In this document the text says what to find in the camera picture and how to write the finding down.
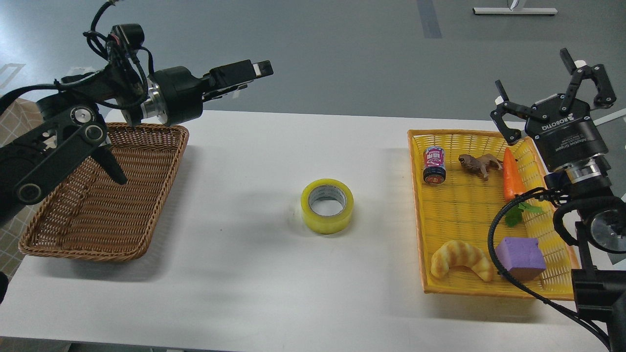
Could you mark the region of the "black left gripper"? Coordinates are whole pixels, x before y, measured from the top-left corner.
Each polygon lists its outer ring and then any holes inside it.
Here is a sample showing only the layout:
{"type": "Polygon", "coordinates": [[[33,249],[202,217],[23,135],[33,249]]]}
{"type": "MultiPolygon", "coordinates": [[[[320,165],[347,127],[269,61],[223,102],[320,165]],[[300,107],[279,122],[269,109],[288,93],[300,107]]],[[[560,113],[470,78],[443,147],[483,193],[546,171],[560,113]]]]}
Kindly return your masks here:
{"type": "Polygon", "coordinates": [[[155,83],[164,103],[164,114],[159,120],[170,127],[199,118],[203,102],[221,99],[246,89],[253,80],[273,74],[271,62],[252,63],[250,60],[214,67],[201,78],[193,76],[183,66],[158,70],[155,83]]]}

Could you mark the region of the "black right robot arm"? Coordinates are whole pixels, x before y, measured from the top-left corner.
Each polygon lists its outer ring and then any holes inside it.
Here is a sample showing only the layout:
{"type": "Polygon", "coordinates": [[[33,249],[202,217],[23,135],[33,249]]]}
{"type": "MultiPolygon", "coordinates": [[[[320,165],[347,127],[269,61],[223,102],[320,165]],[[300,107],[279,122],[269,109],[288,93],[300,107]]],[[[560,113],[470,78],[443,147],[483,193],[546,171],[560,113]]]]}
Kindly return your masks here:
{"type": "Polygon", "coordinates": [[[602,64],[575,61],[568,49],[559,52],[570,83],[532,106],[512,102],[500,81],[499,96],[490,116],[510,146],[524,135],[530,137],[549,174],[544,188],[537,187],[515,197],[499,210],[487,234],[487,248],[499,274],[518,289],[591,332],[609,351],[626,347],[625,272],[600,270],[590,253],[593,246],[606,253],[625,252],[625,203],[612,192],[608,178],[608,147],[590,115],[609,109],[616,95],[602,64]],[[576,310],[558,305],[530,290],[498,259],[494,234],[501,219],[515,206],[536,199],[555,206],[554,230],[569,246],[578,248],[581,267],[571,272],[576,310]]]}

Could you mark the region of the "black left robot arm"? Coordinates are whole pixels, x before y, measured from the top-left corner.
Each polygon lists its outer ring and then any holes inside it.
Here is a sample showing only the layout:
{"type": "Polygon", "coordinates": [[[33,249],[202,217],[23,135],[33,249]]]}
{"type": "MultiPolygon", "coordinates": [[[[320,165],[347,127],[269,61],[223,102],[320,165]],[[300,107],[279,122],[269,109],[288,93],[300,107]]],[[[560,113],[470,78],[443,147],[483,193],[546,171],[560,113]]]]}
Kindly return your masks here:
{"type": "Polygon", "coordinates": [[[183,66],[156,71],[152,54],[148,55],[148,68],[143,69],[138,58],[145,40],[141,25],[119,24],[108,34],[96,29],[102,15],[114,5],[114,0],[107,0],[83,33],[90,49],[107,62],[103,69],[17,88],[2,96],[1,112],[6,113],[23,94],[54,90],[36,103],[42,123],[1,148],[2,225],[25,207],[43,201],[87,158],[115,183],[127,183],[110,150],[108,127],[99,106],[121,111],[132,128],[151,117],[172,127],[199,118],[205,102],[274,73],[269,61],[243,60],[214,67],[198,78],[183,66]]]}

